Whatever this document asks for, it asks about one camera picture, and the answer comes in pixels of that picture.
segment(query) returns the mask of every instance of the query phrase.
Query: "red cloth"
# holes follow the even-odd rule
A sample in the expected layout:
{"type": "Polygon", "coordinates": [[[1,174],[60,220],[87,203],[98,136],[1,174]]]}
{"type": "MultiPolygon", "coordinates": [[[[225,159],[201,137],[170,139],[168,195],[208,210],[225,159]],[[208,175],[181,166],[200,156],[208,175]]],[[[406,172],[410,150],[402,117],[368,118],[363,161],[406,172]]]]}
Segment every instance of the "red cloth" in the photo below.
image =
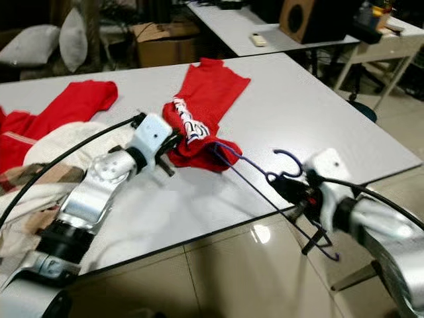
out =
{"type": "Polygon", "coordinates": [[[108,81],[71,83],[39,115],[0,107],[0,173],[21,166],[31,146],[50,131],[73,121],[88,121],[116,101],[118,89],[108,81]]]}
{"type": "MultiPolygon", "coordinates": [[[[181,91],[173,103],[165,104],[163,110],[165,120],[185,135],[185,140],[168,153],[171,162],[179,167],[191,166],[216,172],[228,169],[211,147],[219,141],[242,154],[235,143],[217,138],[217,132],[219,121],[249,82],[250,79],[224,67],[221,60],[202,58],[198,67],[190,65],[181,91]],[[182,109],[187,109],[188,113],[182,113],[182,109]],[[187,134],[188,127],[195,127],[199,134],[187,134]]],[[[227,149],[219,147],[219,150],[230,164],[237,162],[238,158],[227,149]]]]}

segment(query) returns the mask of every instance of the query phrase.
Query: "white table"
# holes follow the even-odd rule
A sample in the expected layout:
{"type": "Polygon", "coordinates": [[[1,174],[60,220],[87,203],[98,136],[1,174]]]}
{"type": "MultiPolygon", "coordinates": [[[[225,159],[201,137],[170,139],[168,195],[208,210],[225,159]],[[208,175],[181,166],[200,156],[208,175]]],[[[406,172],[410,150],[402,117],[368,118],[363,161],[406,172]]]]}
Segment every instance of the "white table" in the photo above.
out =
{"type": "MultiPolygon", "coordinates": [[[[285,54],[225,61],[236,73],[252,78],[220,123],[219,135],[234,140],[244,154],[266,170],[290,170],[293,164],[272,149],[283,148],[300,160],[336,148],[357,183],[400,173],[421,160],[381,128],[334,94],[285,54]]],[[[164,66],[40,79],[0,85],[6,111],[39,113],[71,81],[114,81],[117,102],[94,120],[117,123],[137,109],[160,113],[179,91],[187,65],[164,66]]],[[[278,197],[264,178],[238,162],[245,174],[275,204],[278,197]]],[[[182,168],[169,178],[161,170],[137,176],[117,196],[115,207],[82,261],[82,273],[116,266],[141,256],[220,231],[274,212],[234,172],[223,174],[182,168]]]]}
{"type": "Polygon", "coordinates": [[[221,10],[216,6],[202,7],[196,3],[189,3],[188,7],[238,56],[359,43],[348,35],[342,41],[300,44],[284,34],[278,28],[279,24],[265,23],[247,7],[241,10],[221,10]],[[252,33],[262,35],[268,45],[261,48],[253,45],[249,38],[252,33]]]}
{"type": "Polygon", "coordinates": [[[343,71],[340,73],[334,86],[335,91],[340,89],[350,67],[353,64],[400,58],[401,60],[397,65],[389,84],[384,88],[374,110],[376,110],[382,104],[383,100],[390,94],[392,89],[402,77],[403,73],[406,71],[406,68],[411,63],[412,59],[424,44],[424,30],[422,28],[418,28],[393,17],[389,18],[388,24],[403,28],[404,30],[401,36],[387,34],[384,35],[377,44],[361,42],[350,53],[348,61],[344,65],[343,71]]]}

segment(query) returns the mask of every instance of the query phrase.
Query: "wooden speaker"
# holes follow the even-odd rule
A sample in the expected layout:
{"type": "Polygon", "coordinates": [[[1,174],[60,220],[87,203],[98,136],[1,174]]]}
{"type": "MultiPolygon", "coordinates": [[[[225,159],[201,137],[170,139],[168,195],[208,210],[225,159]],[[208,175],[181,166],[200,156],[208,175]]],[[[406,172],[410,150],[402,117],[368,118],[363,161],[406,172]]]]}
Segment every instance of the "wooden speaker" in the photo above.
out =
{"type": "Polygon", "coordinates": [[[345,38],[363,0],[285,0],[280,29],[299,43],[345,38]]]}

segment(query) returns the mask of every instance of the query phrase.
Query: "white pillow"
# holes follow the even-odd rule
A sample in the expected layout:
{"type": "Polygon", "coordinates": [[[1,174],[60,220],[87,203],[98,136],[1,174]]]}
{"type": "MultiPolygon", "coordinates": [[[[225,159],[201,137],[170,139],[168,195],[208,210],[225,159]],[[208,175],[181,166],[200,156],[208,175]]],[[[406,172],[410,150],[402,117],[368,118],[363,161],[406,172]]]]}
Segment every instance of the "white pillow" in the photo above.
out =
{"type": "Polygon", "coordinates": [[[66,67],[74,73],[87,58],[87,36],[84,21],[76,8],[69,12],[59,36],[60,55],[66,67]]]}
{"type": "Polygon", "coordinates": [[[54,25],[36,25],[24,29],[0,52],[0,63],[33,67],[47,63],[58,46],[60,29],[54,25]]]}

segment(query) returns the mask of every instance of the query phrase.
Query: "cardboard box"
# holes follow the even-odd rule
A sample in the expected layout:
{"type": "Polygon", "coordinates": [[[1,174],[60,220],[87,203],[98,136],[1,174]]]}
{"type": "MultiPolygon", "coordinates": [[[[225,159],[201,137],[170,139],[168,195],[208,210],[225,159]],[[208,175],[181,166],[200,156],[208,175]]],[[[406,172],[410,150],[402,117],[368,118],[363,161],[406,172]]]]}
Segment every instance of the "cardboard box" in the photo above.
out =
{"type": "Polygon", "coordinates": [[[199,29],[191,22],[144,23],[133,26],[132,32],[142,68],[197,61],[194,37],[199,34],[199,29]]]}

